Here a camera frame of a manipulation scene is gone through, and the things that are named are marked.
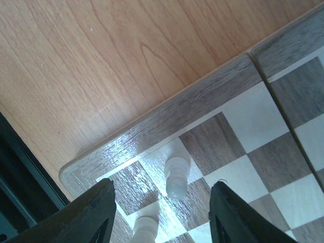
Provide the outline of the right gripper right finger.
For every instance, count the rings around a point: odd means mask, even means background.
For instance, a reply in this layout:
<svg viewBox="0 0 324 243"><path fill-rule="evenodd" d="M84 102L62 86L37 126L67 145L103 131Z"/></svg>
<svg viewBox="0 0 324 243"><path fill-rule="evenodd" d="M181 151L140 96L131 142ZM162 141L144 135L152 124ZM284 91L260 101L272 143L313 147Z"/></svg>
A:
<svg viewBox="0 0 324 243"><path fill-rule="evenodd" d="M211 189L209 220L212 242L295 242L222 181Z"/></svg>

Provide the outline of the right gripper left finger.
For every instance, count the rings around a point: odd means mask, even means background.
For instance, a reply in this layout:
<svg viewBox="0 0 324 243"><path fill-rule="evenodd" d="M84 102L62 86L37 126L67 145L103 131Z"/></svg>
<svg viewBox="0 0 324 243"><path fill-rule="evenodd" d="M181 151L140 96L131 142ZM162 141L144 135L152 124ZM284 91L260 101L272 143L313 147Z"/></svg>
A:
<svg viewBox="0 0 324 243"><path fill-rule="evenodd" d="M9 242L110 242L115 213L114 184L105 178Z"/></svg>

